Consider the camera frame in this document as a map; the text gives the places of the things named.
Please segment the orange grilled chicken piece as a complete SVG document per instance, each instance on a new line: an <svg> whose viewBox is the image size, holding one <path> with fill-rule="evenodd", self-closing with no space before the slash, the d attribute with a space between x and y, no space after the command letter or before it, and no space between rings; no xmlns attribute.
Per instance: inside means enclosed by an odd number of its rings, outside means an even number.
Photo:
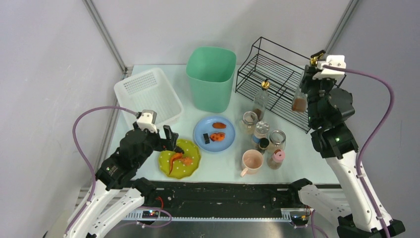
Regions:
<svg viewBox="0 0 420 238"><path fill-rule="evenodd" d="M221 142L225 139L225 133L215 132L210 135L210 139L214 142Z"/></svg>

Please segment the black white sushi roll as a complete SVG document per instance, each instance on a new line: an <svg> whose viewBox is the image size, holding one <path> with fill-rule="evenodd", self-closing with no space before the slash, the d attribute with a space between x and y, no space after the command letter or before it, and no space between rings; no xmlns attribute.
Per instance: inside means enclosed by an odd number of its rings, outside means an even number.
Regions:
<svg viewBox="0 0 420 238"><path fill-rule="evenodd" d="M210 144L210 137L208 133L203 134L205 144Z"/></svg>

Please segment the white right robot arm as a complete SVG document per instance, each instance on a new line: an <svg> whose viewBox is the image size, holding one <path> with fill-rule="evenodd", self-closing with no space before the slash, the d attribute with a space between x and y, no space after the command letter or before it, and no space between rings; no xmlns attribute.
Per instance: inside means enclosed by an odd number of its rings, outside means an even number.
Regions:
<svg viewBox="0 0 420 238"><path fill-rule="evenodd" d="M359 147L346 120L355 113L353 96L336 87L346 69L329 64L306 65L299 90L306 94L311 140L338 178L349 208L319 191L308 179L293 182L295 199L327 219L341 238L391 238L406 229L381 204L362 165L364 147Z"/></svg>

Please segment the glass oil bottle gold cap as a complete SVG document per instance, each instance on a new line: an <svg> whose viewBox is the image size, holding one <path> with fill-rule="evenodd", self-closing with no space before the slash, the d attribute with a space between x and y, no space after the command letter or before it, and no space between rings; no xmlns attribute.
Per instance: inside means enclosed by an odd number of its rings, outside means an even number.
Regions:
<svg viewBox="0 0 420 238"><path fill-rule="evenodd" d="M263 120L264 114L266 112L266 107L269 101L269 89L270 82L269 78L266 78L261 83L261 88L254 96L254 104L252 111L257 115L258 121Z"/></svg>

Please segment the green polka dot plate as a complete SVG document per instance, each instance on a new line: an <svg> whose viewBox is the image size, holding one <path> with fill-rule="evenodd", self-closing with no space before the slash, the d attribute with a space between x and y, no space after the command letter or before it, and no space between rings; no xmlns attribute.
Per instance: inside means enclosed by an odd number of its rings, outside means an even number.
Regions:
<svg viewBox="0 0 420 238"><path fill-rule="evenodd" d="M159 169L169 178L183 179L191 176L197 170L201 160L201 153L199 147L191 140L178 139L176 145L184 150L184 157L189 157L193 160L193 164L185 166L181 161L176 161L172 173L169 174L169 160L176 152L162 151L158 156Z"/></svg>

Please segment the glass jar with light powder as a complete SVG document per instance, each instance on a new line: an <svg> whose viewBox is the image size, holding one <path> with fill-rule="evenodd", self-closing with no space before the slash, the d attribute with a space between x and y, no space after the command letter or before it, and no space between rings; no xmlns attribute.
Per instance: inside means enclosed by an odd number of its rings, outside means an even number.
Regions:
<svg viewBox="0 0 420 238"><path fill-rule="evenodd" d="M254 133L257 122L257 114L253 111L247 111L242 115L242 118L239 122L239 128L242 133L251 135Z"/></svg>

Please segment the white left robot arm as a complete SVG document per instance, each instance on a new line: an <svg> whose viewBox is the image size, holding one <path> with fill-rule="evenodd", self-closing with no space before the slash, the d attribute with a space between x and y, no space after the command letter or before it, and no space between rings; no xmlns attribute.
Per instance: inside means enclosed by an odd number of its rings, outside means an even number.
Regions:
<svg viewBox="0 0 420 238"><path fill-rule="evenodd" d="M107 232L128 214L130 207L144 203L146 194L154 187L149 180L136 180L134 188L129 189L119 202L105 209L106 205L136 175L154 151L176 151L179 135L172 132L170 126L163 127L165 138L161 138L158 129L147 126L136 127L121 139L117 150L106 160L93 178L93 183L81 203L72 214L64 233L66 238L85 238Z"/></svg>

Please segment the large glass jar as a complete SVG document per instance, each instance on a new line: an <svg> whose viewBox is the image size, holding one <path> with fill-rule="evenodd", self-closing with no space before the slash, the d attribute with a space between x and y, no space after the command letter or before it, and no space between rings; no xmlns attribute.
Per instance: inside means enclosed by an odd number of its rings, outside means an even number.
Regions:
<svg viewBox="0 0 420 238"><path fill-rule="evenodd" d="M282 130L274 130L268 137L269 146L267 152L273 153L276 150L283 150L286 143L286 134Z"/></svg>

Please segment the blue plate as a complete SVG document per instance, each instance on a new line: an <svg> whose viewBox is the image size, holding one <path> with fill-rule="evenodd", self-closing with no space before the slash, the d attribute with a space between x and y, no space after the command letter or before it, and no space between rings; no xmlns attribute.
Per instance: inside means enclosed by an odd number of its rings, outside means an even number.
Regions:
<svg viewBox="0 0 420 238"><path fill-rule="evenodd" d="M227 125L225 129L216 129L212 127L214 122L222 122ZM225 139L221 142L214 142L210 139L210 144L205 144L203 134L208 133L209 136L215 132L225 133ZM236 131L232 122L221 116L208 116L201 119L193 130L194 142L203 150L212 153L218 153L228 149L234 142Z"/></svg>

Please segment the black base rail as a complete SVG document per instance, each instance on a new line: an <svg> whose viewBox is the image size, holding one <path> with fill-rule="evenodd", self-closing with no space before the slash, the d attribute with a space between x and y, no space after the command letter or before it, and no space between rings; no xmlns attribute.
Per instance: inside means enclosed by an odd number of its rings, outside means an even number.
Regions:
<svg viewBox="0 0 420 238"><path fill-rule="evenodd" d="M285 184L153 181L144 206L163 208L173 218L280 219L286 210L308 214Z"/></svg>

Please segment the green plastic bin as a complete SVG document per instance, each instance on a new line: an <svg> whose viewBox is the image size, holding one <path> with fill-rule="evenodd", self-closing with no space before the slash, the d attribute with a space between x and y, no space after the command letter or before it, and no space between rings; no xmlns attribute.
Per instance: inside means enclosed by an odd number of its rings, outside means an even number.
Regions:
<svg viewBox="0 0 420 238"><path fill-rule="evenodd" d="M225 48L202 46L193 51L186 74L197 109L211 113L222 113L227 109L236 60L236 54Z"/></svg>

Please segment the small orange chicken piece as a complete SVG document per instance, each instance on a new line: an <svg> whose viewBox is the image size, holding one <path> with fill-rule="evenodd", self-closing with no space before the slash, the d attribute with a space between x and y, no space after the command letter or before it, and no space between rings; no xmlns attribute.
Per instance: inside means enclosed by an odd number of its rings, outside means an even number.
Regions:
<svg viewBox="0 0 420 238"><path fill-rule="evenodd" d="M225 129L227 127L227 125L222 123L222 122L214 122L212 124L212 127L216 128L216 129Z"/></svg>

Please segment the pink lid spice jar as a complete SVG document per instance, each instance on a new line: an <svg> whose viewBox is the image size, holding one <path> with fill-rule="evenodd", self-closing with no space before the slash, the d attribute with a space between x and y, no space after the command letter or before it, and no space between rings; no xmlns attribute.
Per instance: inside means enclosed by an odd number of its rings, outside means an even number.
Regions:
<svg viewBox="0 0 420 238"><path fill-rule="evenodd" d="M267 165L273 169L277 170L281 167L286 155L284 150L277 149L273 152L273 154L268 158Z"/></svg>

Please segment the orange chicken wing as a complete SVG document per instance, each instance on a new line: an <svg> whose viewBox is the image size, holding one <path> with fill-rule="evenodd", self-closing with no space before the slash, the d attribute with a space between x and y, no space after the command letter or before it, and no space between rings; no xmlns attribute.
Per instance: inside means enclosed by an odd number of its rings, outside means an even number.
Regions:
<svg viewBox="0 0 420 238"><path fill-rule="evenodd" d="M183 157L184 157L183 153L175 153L171 156L171 158L169 160L169 174L171 174L172 171L173 171L174 163L176 161L182 161Z"/></svg>

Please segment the white perforated plastic basket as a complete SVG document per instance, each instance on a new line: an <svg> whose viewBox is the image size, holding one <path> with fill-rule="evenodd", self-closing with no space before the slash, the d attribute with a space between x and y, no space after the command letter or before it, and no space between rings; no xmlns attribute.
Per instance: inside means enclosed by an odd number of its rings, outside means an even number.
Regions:
<svg viewBox="0 0 420 238"><path fill-rule="evenodd" d="M183 113L183 105L161 68L155 67L117 82L114 92L121 107L135 112L153 110L155 125L171 125Z"/></svg>

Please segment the orange fried nugget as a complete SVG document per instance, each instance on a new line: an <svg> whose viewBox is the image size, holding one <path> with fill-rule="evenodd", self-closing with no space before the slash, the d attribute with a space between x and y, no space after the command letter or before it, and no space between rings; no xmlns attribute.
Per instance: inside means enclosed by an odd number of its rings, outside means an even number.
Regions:
<svg viewBox="0 0 420 238"><path fill-rule="evenodd" d="M181 162L183 163L183 165L185 166L190 166L193 164L193 160L189 157L184 157L181 159Z"/></svg>

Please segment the black sea cucumber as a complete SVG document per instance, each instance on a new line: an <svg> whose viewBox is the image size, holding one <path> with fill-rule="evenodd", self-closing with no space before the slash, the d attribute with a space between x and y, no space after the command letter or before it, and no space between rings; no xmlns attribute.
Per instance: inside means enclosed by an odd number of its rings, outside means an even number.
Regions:
<svg viewBox="0 0 420 238"><path fill-rule="evenodd" d="M184 150L181 147L179 147L179 146L176 146L175 147L174 152L181 153L181 154L184 154L185 153Z"/></svg>

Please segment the spice shaker white lid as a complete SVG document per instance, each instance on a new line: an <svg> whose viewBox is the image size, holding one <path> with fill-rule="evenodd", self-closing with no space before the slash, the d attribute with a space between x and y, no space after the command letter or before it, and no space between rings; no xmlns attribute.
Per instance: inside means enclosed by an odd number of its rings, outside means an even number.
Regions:
<svg viewBox="0 0 420 238"><path fill-rule="evenodd" d="M266 121L259 121L251 137L251 143L256 147L262 138L266 138L269 132L269 123Z"/></svg>

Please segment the pink mug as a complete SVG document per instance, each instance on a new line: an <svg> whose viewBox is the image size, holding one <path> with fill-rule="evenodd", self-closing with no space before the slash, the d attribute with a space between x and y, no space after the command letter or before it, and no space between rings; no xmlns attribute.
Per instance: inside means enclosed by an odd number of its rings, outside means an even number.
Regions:
<svg viewBox="0 0 420 238"><path fill-rule="evenodd" d="M263 165L263 154L257 150L247 150L242 156L242 171L240 177L254 175Z"/></svg>

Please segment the small black cap spice bottle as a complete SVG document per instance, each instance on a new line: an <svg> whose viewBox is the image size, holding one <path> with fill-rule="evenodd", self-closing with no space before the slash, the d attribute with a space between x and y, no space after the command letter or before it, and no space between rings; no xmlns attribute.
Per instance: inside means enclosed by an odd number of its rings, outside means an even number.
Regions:
<svg viewBox="0 0 420 238"><path fill-rule="evenodd" d="M270 144L270 141L267 138L261 138L257 144L257 151L261 154L264 154Z"/></svg>

